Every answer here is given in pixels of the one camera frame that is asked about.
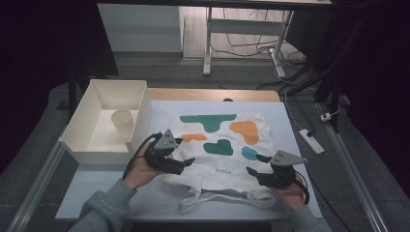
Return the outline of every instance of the white cup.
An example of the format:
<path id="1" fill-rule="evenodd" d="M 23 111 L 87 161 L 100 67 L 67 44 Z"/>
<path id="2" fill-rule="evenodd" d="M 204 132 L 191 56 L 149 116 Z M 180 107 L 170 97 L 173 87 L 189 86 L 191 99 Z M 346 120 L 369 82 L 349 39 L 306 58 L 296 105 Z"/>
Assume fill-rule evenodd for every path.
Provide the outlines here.
<path id="1" fill-rule="evenodd" d="M 133 130 L 132 114 L 128 109 L 115 110 L 111 115 L 111 121 L 124 141 L 130 141 Z"/>

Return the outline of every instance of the white box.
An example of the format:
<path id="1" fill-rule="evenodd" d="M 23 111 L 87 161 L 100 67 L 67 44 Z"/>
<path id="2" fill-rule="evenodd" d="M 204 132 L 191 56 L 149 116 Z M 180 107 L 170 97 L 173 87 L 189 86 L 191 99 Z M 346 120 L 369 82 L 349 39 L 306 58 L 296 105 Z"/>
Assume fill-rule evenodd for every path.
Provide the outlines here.
<path id="1" fill-rule="evenodd" d="M 132 112 L 130 141 L 118 134 L 111 114 Z M 91 80 L 59 141 L 80 164 L 127 164 L 147 137 L 151 101 L 145 80 Z"/>

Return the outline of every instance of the person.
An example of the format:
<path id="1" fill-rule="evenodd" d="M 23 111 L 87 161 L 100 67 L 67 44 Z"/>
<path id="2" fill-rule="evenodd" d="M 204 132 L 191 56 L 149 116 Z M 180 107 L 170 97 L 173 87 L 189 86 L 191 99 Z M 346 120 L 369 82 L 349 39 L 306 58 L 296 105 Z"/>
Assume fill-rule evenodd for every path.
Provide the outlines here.
<path id="1" fill-rule="evenodd" d="M 118 180 L 109 191 L 95 192 L 82 206 L 80 220 L 69 230 L 82 231 L 121 231 L 125 216 L 130 211 L 129 202 L 136 190 L 155 177 L 163 174 L 154 170 L 143 158 L 148 143 L 137 155 L 132 169 L 123 180 Z M 304 203 L 302 190 L 293 184 L 287 188 L 271 188 L 289 208 L 289 219 L 295 232 L 332 231 L 323 218 L 316 218 Z"/>

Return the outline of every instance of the gray sleeve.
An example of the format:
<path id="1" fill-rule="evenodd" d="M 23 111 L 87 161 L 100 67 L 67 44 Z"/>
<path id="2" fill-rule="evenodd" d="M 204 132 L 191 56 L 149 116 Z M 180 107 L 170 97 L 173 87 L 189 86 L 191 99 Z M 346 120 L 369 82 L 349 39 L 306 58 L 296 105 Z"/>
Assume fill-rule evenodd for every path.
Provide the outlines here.
<path id="1" fill-rule="evenodd" d="M 70 231 L 121 231 L 135 193 L 122 180 L 108 192 L 95 192 L 82 206 L 80 220 Z"/>
<path id="2" fill-rule="evenodd" d="M 295 232 L 331 232 L 328 222 L 324 218 L 316 218 L 308 206 L 291 212 L 290 222 Z"/>

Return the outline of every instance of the white tabletop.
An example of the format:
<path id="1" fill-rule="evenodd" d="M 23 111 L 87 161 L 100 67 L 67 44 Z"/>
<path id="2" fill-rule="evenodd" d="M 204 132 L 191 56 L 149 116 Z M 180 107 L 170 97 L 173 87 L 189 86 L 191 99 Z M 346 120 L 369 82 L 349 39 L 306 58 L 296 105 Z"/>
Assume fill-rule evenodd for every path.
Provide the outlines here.
<path id="1" fill-rule="evenodd" d="M 271 126 L 275 148 L 297 156 L 300 151 L 289 119 L 281 102 L 235 102 L 235 101 L 151 101 L 152 114 L 148 134 L 165 132 L 175 117 L 181 115 L 261 113 Z M 109 190 L 122 177 L 125 166 L 80 165 L 56 215 L 59 219 L 78 219 L 84 202 L 97 190 Z M 316 197 L 311 188 L 305 166 L 298 164 L 308 182 L 309 207 L 317 218 L 321 218 Z M 180 201 L 190 194 L 185 187 L 171 186 L 161 176 L 138 189 L 130 202 L 131 212 L 127 218 L 138 221 L 225 221 L 225 220 L 273 220 L 287 218 L 281 204 L 261 209 L 243 202 L 213 199 L 180 210 Z"/>

